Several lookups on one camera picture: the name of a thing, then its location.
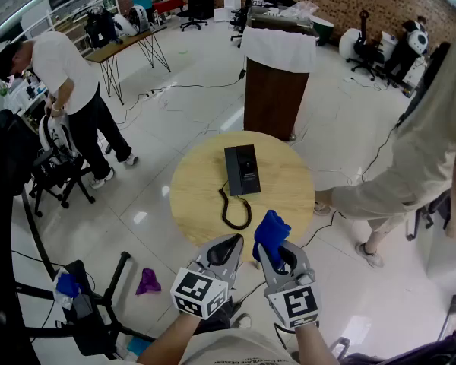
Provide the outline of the white curved counter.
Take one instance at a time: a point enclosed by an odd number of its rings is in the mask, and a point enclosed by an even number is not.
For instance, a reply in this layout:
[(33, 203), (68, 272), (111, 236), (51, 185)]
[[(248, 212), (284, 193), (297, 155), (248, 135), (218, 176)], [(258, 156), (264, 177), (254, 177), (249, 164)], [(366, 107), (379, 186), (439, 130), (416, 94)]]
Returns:
[(426, 274), (444, 292), (456, 294), (456, 237), (446, 236), (450, 198), (446, 198), (434, 215), (432, 242)]

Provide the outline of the black purple chair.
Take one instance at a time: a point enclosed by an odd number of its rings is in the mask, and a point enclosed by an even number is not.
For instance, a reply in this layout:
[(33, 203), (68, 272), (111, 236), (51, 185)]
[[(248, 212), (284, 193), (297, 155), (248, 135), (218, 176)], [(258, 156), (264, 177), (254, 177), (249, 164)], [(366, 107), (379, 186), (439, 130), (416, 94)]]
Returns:
[(340, 365), (456, 365), (456, 330), (435, 341), (388, 359), (354, 353), (340, 360)]

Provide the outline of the tall brown bin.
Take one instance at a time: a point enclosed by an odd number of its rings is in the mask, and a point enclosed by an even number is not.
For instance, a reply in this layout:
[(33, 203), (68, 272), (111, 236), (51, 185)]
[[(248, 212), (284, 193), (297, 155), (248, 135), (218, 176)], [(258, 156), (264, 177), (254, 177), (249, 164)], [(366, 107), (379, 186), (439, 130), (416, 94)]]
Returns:
[[(310, 20), (268, 16), (264, 14), (266, 10), (250, 8), (245, 27), (314, 36), (317, 48), (318, 33)], [(290, 73), (246, 58), (244, 129), (265, 133), (281, 141), (292, 141), (310, 74)]]

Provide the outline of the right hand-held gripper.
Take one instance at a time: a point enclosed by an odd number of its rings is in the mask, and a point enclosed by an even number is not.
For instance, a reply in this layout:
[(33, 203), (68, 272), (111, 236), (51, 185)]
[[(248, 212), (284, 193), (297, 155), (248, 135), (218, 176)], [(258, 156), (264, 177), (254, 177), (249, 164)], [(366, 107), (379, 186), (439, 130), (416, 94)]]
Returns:
[[(305, 251), (284, 240), (281, 258), (274, 258), (261, 243), (258, 255), (268, 285), (264, 295), (281, 325), (296, 329), (316, 323), (321, 312), (320, 293)], [(285, 271), (285, 264), (290, 274)]]

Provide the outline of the person's left forearm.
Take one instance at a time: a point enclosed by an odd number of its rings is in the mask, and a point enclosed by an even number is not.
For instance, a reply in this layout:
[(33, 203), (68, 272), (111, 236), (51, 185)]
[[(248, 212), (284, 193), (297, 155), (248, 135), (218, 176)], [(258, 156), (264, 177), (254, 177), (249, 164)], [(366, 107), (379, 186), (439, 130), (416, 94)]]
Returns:
[(169, 328), (138, 357), (142, 365), (179, 365), (201, 319), (182, 313)]

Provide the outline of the round grey white backpack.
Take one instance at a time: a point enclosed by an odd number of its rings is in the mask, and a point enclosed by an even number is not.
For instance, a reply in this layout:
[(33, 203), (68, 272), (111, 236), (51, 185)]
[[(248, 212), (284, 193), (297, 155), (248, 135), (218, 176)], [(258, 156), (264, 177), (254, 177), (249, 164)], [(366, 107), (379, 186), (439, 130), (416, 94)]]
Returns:
[(128, 13), (128, 21), (137, 33), (143, 33), (150, 29), (147, 11), (141, 5), (133, 5)]

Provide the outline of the person's white printed shirt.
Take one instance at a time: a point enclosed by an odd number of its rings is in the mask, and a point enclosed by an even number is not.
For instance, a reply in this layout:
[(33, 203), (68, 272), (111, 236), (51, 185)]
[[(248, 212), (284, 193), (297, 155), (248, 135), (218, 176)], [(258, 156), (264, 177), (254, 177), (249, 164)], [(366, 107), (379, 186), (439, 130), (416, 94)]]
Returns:
[(277, 343), (252, 329), (195, 335), (179, 365), (299, 365)]

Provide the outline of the clear plastic bag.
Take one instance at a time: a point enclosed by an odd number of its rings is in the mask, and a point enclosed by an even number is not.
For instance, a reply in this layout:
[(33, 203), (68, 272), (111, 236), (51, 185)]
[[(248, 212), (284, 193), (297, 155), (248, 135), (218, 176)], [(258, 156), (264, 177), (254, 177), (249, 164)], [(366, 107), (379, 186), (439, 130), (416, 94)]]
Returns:
[(281, 10), (280, 16), (307, 21), (318, 9), (319, 7), (311, 1), (300, 1)]

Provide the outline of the purple cloth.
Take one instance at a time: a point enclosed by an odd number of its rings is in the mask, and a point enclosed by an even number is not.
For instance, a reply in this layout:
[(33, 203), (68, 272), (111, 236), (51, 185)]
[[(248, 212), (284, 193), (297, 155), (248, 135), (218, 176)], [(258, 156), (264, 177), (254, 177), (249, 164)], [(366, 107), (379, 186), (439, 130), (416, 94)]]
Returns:
[(137, 296), (146, 293), (159, 293), (162, 287), (157, 280), (155, 272), (150, 268), (143, 268), (141, 273), (141, 279), (135, 294)]

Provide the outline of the blue cloth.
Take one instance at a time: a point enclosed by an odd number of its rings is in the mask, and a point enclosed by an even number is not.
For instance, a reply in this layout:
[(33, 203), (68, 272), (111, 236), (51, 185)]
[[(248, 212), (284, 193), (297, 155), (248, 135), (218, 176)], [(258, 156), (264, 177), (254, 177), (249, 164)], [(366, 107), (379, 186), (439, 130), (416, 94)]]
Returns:
[(261, 244), (276, 268), (281, 268), (284, 264), (278, 248), (290, 235), (292, 228), (277, 214), (275, 210), (268, 210), (262, 222), (255, 230), (255, 244), (252, 255), (257, 262), (261, 262), (258, 252), (258, 245)]

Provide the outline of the white rounded shell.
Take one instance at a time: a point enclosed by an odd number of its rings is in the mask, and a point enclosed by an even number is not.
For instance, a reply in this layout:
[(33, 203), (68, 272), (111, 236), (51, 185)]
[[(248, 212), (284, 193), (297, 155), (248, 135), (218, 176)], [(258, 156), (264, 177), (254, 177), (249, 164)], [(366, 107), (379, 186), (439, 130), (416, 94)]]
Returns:
[(113, 16), (113, 23), (118, 37), (134, 37), (138, 34), (138, 29), (127, 18), (121, 14)]
[(339, 53), (344, 59), (357, 59), (359, 55), (354, 50), (354, 45), (360, 37), (360, 30), (348, 29), (339, 41)]

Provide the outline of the teal blurred object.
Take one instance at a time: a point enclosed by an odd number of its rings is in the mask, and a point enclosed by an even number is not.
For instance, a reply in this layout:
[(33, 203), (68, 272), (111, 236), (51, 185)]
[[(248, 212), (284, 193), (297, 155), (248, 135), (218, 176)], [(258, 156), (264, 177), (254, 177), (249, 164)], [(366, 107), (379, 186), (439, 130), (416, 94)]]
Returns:
[(151, 344), (151, 341), (146, 341), (139, 337), (132, 337), (127, 345), (127, 350), (132, 352), (136, 357), (139, 357)]

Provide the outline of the person's right forearm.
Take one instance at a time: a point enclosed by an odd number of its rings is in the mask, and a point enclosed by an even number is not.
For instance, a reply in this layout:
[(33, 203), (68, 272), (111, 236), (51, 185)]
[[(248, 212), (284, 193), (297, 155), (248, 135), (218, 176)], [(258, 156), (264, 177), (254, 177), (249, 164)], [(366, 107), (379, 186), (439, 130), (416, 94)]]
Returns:
[(295, 328), (300, 365), (340, 365), (315, 323)]

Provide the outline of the dark green round table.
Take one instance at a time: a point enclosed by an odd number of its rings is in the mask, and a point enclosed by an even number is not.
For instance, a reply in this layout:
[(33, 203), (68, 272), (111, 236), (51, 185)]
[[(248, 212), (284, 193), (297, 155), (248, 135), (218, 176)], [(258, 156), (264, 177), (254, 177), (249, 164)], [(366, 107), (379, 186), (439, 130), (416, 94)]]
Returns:
[(314, 15), (310, 16), (310, 20), (313, 23), (314, 30), (318, 33), (318, 45), (323, 46), (329, 41), (334, 30), (334, 24)]

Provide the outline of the white shelf rack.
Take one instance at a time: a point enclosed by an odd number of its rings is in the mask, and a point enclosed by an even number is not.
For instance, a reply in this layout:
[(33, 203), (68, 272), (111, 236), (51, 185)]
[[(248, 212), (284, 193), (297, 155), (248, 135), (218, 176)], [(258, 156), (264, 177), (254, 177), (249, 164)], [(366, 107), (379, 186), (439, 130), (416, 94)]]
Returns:
[(64, 33), (82, 56), (88, 56), (95, 50), (84, 29), (87, 9), (94, 6), (104, 7), (112, 15), (119, 13), (118, 0), (71, 0), (55, 10), (50, 8), (46, 11), (49, 29)]

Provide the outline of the white cloth bin liner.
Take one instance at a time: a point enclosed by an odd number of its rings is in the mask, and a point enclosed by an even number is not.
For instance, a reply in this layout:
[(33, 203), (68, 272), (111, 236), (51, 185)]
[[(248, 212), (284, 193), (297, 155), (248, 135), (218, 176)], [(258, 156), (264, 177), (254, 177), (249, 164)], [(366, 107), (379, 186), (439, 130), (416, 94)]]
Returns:
[(301, 33), (246, 27), (241, 50), (247, 59), (290, 73), (310, 74), (316, 65), (316, 38)]

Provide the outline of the person's dark trouser leg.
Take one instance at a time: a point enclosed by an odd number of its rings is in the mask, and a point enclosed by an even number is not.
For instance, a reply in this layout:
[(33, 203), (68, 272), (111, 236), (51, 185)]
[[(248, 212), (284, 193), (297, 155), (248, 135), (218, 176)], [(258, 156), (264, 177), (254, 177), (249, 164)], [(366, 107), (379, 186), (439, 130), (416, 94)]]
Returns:
[(233, 315), (233, 298), (230, 297), (221, 308), (206, 320), (201, 320), (194, 335), (230, 329), (230, 317)]

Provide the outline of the white drawer cabinet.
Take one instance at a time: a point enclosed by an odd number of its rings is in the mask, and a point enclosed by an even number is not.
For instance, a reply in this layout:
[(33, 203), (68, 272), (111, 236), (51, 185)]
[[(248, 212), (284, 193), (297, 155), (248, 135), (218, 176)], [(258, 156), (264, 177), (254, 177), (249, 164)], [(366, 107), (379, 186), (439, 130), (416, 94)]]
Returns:
[(379, 49), (382, 51), (385, 62), (391, 58), (391, 55), (398, 44), (398, 38), (394, 35), (382, 31)]

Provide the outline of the black high-back office chair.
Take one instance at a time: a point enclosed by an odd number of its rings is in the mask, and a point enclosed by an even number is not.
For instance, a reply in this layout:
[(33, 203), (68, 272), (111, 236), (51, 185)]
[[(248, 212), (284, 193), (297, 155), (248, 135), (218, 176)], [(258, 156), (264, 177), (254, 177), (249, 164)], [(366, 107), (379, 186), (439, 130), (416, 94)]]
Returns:
[(182, 32), (188, 27), (200, 30), (208, 25), (207, 19), (214, 16), (214, 0), (188, 0), (187, 8), (183, 8), (177, 16), (188, 20), (180, 25)]

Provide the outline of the red table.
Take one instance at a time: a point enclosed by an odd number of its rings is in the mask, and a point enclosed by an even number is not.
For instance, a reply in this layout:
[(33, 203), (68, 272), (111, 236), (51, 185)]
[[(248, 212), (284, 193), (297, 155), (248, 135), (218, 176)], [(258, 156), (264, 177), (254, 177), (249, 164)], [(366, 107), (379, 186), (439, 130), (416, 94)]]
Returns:
[(165, 14), (175, 11), (176, 9), (182, 11), (184, 5), (185, 4), (183, 0), (163, 0), (161, 2), (154, 2), (153, 8), (155, 21), (159, 25), (163, 24), (166, 20), (166, 18), (164, 17)]

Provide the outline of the black office chair with headrest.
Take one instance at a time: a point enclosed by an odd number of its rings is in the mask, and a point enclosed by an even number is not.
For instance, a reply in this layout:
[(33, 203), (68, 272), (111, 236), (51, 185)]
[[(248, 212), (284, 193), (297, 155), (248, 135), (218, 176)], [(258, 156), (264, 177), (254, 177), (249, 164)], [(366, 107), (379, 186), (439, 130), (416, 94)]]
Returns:
[(371, 43), (367, 43), (366, 22), (369, 18), (369, 12), (363, 9), (359, 13), (359, 17), (361, 19), (359, 36), (353, 45), (353, 50), (358, 55), (359, 59), (347, 58), (346, 62), (356, 63), (356, 65), (351, 68), (352, 72), (355, 72), (359, 68), (363, 68), (371, 75), (370, 80), (375, 81), (375, 78), (381, 75), (378, 74), (374, 64), (384, 64), (385, 58), (383, 52), (378, 47), (379, 42), (373, 40)]

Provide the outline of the white black-spotted backpack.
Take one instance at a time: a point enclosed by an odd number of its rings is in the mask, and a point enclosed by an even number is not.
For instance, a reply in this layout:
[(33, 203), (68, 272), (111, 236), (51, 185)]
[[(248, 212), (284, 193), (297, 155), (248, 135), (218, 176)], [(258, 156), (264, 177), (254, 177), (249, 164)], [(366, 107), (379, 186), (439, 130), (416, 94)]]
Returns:
[(415, 30), (408, 33), (407, 44), (418, 55), (421, 56), (428, 47), (429, 39), (426, 32)]

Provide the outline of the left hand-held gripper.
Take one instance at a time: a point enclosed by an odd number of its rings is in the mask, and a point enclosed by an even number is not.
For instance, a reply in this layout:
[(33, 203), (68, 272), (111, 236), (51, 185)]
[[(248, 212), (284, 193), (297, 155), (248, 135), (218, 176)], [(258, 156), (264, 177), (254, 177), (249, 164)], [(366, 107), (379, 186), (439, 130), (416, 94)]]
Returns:
[(207, 320), (228, 303), (243, 247), (244, 238), (238, 233), (202, 245), (197, 258), (179, 269), (170, 289), (177, 310)]

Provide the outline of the black metal stand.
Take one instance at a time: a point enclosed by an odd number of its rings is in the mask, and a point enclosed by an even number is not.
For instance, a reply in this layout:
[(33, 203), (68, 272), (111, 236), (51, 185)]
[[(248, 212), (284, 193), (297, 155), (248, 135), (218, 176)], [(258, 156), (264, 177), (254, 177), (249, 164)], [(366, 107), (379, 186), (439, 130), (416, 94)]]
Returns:
[(79, 351), (84, 356), (103, 354), (113, 360), (118, 354), (116, 342), (120, 333), (140, 338), (147, 343), (155, 341), (149, 335), (136, 332), (124, 326), (116, 317), (112, 308), (112, 296), (121, 277), (126, 262), (131, 258), (128, 252), (122, 252), (109, 286), (104, 294), (97, 294), (87, 278), (84, 263), (76, 260), (64, 267), (67, 273), (79, 284), (77, 298), (85, 299), (85, 304), (72, 305), (63, 311), (64, 322), (57, 322), (54, 328), (28, 327), (24, 324), (22, 312), (18, 310), (10, 321), (17, 333), (30, 340), (46, 338), (73, 338)]

